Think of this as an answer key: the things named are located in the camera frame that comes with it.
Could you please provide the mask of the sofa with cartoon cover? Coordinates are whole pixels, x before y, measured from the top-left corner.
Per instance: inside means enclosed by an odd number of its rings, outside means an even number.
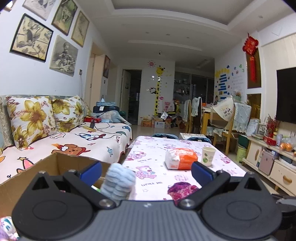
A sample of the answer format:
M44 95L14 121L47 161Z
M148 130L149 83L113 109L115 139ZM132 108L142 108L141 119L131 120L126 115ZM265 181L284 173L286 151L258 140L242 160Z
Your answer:
M111 115L112 121L96 123L90 130L91 113L88 105L82 99L84 121L70 132L59 132L39 139L24 150L19 150L14 143L11 123L6 107L6 96L1 96L1 182L8 180L23 170L51 154L66 154L85 156L106 163L117 163L132 140L131 125L120 118L117 113ZM13 95L15 97L34 97L41 95ZM72 96L54 96L53 99L65 99Z

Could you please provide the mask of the black television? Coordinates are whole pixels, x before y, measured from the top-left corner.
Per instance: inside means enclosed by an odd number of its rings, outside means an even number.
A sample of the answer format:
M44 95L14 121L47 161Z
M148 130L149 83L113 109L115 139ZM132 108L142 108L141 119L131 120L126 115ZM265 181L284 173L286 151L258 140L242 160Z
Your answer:
M276 71L277 75L277 106L276 119L287 123L296 122L296 68Z

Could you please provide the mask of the green waste bin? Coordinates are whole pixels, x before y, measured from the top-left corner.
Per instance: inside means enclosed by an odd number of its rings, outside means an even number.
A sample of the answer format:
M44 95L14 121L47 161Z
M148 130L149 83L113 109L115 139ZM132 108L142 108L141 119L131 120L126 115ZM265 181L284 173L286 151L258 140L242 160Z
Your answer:
M236 154L236 162L242 163L242 159L246 157L246 153L247 153L246 148L244 148L242 146L238 146L237 154Z

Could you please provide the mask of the pink cartoon tablecloth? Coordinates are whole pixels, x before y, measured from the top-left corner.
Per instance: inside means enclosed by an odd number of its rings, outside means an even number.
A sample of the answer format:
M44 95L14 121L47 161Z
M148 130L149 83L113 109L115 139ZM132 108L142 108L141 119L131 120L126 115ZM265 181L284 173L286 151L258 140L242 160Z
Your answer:
M197 161L216 172L223 170L234 177L245 171L207 142L139 136L133 143L123 166L136 174L129 200L172 200L177 193L172 186L185 183L185 192L201 188L205 177L192 174Z

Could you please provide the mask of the yellow floral cushion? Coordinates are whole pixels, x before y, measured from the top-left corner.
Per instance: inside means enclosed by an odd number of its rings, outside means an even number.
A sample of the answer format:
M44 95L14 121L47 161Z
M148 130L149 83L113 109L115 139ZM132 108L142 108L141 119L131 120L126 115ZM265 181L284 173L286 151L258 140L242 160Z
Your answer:
M49 96L6 96L6 107L13 140L19 150L57 132Z
M84 121L84 103L79 96L53 99L52 108L57 131L70 132Z

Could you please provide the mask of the light blue fleece mitten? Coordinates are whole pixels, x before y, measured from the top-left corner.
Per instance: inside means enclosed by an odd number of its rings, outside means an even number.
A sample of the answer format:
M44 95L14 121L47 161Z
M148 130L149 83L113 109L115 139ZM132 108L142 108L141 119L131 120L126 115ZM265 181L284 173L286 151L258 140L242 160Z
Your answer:
M119 206L126 200L136 182L136 173L125 168L119 163L113 163L108 168L104 181L100 187L100 193L111 199Z

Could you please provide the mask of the black framed bird picture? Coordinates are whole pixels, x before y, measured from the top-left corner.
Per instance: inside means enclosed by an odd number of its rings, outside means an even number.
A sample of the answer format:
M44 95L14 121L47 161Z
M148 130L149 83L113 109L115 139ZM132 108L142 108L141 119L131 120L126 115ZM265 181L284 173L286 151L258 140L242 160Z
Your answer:
M46 62L53 32L28 14L23 14L14 35L10 52Z

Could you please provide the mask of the cardboard box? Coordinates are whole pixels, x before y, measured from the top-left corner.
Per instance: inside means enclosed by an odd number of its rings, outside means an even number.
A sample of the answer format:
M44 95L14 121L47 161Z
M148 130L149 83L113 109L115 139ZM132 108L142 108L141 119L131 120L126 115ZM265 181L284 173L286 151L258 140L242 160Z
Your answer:
M51 154L43 160L37 162L30 168L23 170L15 176L9 178L1 184L1 217L11 216L12 210L18 202L32 179L39 171L45 171L51 176L63 175L66 171L74 169L81 171L85 167L93 164L96 160L84 156L69 156L65 154ZM109 163L101 162L102 175L93 184L100 187L103 177L110 167Z

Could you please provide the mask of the red chinese knot decoration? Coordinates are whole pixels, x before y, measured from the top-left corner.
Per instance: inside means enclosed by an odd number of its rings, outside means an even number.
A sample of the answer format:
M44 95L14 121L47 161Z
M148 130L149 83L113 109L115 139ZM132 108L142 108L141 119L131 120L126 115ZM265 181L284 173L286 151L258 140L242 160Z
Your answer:
M252 36L248 34L247 39L244 42L242 47L243 52L245 52L249 56L248 70L249 70L249 80L251 82L256 82L256 60L255 54L257 51L257 46L259 41L254 39Z

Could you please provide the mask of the giraffe height wall sticker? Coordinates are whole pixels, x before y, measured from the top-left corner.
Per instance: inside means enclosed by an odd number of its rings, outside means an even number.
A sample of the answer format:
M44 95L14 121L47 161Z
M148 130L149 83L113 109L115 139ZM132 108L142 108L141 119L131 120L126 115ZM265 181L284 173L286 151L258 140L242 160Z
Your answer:
M164 71L165 71L165 68L162 67L161 65L159 65L156 68L157 85L156 85L156 98L155 98L155 101L154 101L154 116L158 115L161 80L162 80L162 76L163 76Z

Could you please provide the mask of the grey child portrait picture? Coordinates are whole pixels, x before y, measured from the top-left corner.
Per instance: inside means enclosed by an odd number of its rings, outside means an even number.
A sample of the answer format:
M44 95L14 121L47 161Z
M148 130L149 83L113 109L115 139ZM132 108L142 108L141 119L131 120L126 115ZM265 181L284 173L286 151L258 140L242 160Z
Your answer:
M58 35L55 40L49 68L73 77L77 55L78 49Z

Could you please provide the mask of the pink purple knitted mitten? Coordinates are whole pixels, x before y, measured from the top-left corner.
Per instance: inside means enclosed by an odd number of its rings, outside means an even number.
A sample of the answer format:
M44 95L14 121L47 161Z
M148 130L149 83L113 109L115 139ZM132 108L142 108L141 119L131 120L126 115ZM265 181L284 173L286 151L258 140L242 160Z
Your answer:
M177 206L181 200L186 199L198 190L199 188L196 185L191 185L188 182L178 182L168 189L168 195L170 195Z

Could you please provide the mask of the white paper cup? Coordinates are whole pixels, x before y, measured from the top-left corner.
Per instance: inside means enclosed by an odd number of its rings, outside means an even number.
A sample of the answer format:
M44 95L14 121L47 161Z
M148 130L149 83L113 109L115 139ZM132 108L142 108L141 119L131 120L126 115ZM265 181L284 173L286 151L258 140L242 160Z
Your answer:
M201 163L207 167L212 165L216 149L210 147L204 147L202 149L202 160Z

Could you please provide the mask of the wooden chair with cloth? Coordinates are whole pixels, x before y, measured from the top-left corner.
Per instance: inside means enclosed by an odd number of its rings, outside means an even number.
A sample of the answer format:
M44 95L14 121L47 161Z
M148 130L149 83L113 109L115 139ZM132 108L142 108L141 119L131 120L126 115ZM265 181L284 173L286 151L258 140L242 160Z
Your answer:
M210 124L214 126L213 145L218 137L226 138L225 155L228 156L230 140L237 133L246 133L251 114L251 106L238 101L233 97L227 97L211 107Z

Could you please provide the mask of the orange tissue pack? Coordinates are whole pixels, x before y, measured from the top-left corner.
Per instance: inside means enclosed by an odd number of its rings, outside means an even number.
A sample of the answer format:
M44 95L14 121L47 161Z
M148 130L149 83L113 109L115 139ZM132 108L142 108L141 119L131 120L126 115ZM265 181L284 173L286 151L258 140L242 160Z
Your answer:
M174 148L166 151L165 165L169 170L190 170L198 155L193 149Z

